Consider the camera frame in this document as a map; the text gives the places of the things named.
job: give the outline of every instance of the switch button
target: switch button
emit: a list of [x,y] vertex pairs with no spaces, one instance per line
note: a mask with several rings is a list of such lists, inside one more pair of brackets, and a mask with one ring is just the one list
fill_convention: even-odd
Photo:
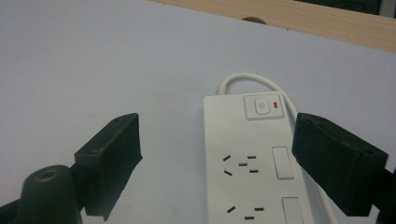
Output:
[[270,112],[270,106],[268,104],[268,100],[265,98],[257,98],[255,100],[256,111],[258,114],[264,115]]

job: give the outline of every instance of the white tabletop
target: white tabletop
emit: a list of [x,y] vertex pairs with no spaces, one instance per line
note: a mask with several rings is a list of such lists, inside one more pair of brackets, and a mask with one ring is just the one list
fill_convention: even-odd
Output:
[[[107,223],[207,223],[203,98],[237,72],[388,152],[393,171],[396,54],[148,1],[0,1],[0,204],[136,112],[144,159]],[[255,91],[268,89],[230,88]],[[336,208],[340,223],[375,223],[372,211]]]

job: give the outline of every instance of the socket slot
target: socket slot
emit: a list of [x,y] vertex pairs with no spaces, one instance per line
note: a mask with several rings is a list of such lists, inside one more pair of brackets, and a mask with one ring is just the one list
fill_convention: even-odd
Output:
[[232,173],[230,173],[230,172],[228,172],[228,171],[224,171],[224,174],[226,174],[226,175],[233,175]]
[[227,160],[230,159],[230,158],[231,158],[231,156],[228,155],[228,156],[226,156],[226,157],[223,158],[223,161],[227,161]]
[[230,209],[227,210],[227,213],[231,213],[233,210],[235,210],[235,206],[231,207]]

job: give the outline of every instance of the electrical socket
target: electrical socket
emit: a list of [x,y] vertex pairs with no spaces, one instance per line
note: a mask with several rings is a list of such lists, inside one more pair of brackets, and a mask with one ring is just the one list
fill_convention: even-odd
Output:
[[207,96],[208,223],[314,223],[291,143],[280,92]]

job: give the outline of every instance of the extension cord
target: extension cord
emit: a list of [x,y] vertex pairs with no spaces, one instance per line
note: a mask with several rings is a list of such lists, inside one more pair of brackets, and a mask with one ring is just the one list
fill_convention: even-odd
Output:
[[314,224],[280,91],[205,98],[208,223]]

